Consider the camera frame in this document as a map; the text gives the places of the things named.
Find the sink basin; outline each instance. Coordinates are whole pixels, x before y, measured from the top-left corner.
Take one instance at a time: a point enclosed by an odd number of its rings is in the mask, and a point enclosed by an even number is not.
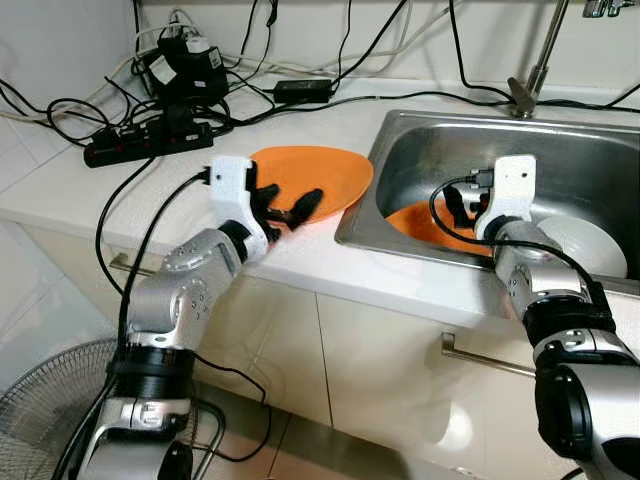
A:
[[[537,159],[534,223],[571,215],[595,223],[622,248],[626,279],[596,277],[607,290],[640,296],[640,129],[537,120],[391,111],[369,155],[374,179],[344,214],[340,243],[399,255],[492,268],[490,258],[411,238],[385,218],[444,181],[489,168],[497,157]],[[461,190],[466,201],[478,190]]]

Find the robotic arm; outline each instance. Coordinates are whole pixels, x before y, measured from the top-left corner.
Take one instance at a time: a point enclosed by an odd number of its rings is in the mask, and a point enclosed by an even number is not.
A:
[[[490,200],[475,233],[502,242],[493,250],[496,274],[534,348],[540,435],[591,480],[638,480],[640,361],[616,336],[599,283],[540,249],[508,244],[559,248],[531,223],[535,159],[502,157],[491,174]],[[257,190],[255,177],[249,160],[219,159],[211,184],[220,226],[174,249],[158,274],[134,289],[128,347],[111,367],[117,381],[84,444],[76,478],[191,479],[191,450],[175,439],[191,409],[193,352],[210,308],[242,264],[278,239],[266,220],[293,229],[322,198],[315,190],[290,212],[272,210],[277,186]]]
[[[256,177],[249,159],[216,159],[210,184],[219,227],[172,250],[158,273],[133,289],[127,347],[110,366],[115,386],[70,478],[191,480],[191,448],[176,436],[191,411],[194,352],[211,307],[243,263],[261,258],[279,238],[267,220],[293,230],[322,199],[322,191],[314,190],[290,212],[272,210],[268,205],[279,188],[258,190]],[[201,464],[194,478],[202,478],[207,466]]]
[[[476,237],[560,249],[530,221],[534,195],[535,158],[499,158]],[[640,479],[640,361],[616,336],[602,285],[541,250],[503,245],[493,254],[534,347],[541,437],[590,480]]]

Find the white countertop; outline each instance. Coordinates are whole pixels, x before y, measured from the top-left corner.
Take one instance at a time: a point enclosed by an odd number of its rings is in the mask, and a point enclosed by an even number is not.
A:
[[[340,97],[405,93],[417,82],[357,80]],[[259,98],[237,93],[231,101],[236,118],[261,111]],[[187,177],[220,154],[250,156],[278,145],[324,145],[368,155],[374,138],[392,109],[500,115],[438,97],[345,104],[315,113],[271,118],[216,139],[211,149],[171,155],[156,161],[116,204],[104,240],[136,247],[162,201]],[[637,126],[638,117],[618,112],[540,108],[537,118]],[[71,147],[0,195],[0,218],[93,239],[97,219],[111,192],[142,161],[89,169],[82,151]],[[341,215],[306,225],[283,238],[246,273],[294,287],[428,317],[452,325],[523,336],[510,316],[508,300],[490,272],[338,245],[333,236]],[[189,188],[167,210],[149,251],[165,254],[204,227],[215,224],[204,185]],[[608,294],[621,334],[640,345],[640,302]]]

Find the cabinet handle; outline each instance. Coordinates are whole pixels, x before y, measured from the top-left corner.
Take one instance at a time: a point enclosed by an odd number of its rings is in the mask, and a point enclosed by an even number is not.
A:
[[[118,255],[113,257],[113,260],[109,262],[109,266],[111,268],[115,268],[116,270],[130,272],[133,267],[127,263],[127,259],[128,257],[126,253],[119,253]],[[138,275],[142,275],[143,277],[150,277],[152,275],[155,275],[156,273],[157,272],[149,270],[147,268],[139,268],[137,272]]]
[[[524,375],[525,377],[535,378],[536,376],[536,371],[533,368],[510,362],[503,362],[496,358],[485,357],[484,355],[465,352],[464,350],[456,350],[456,336],[453,333],[445,332],[442,334],[442,355],[445,357],[458,358],[468,362],[479,363],[481,365],[486,365],[487,367],[504,370],[505,372]]]

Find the cabinet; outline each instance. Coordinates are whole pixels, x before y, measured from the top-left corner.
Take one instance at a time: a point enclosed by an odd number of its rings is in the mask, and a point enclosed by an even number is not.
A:
[[[323,295],[318,309],[336,429],[491,480],[575,468],[538,436],[532,378],[440,353],[446,331],[457,348],[531,366],[526,339]]]
[[[108,283],[88,239],[34,227],[23,227],[108,318],[117,319],[120,296]],[[103,248],[108,263],[125,253]],[[143,267],[157,270],[162,258],[145,255]],[[120,285],[127,273],[111,269]],[[278,408],[329,425],[322,345],[315,295],[286,285],[240,276],[212,311],[199,353],[208,360],[241,370],[268,392]],[[242,378],[196,366],[195,378],[214,386],[259,398]]]

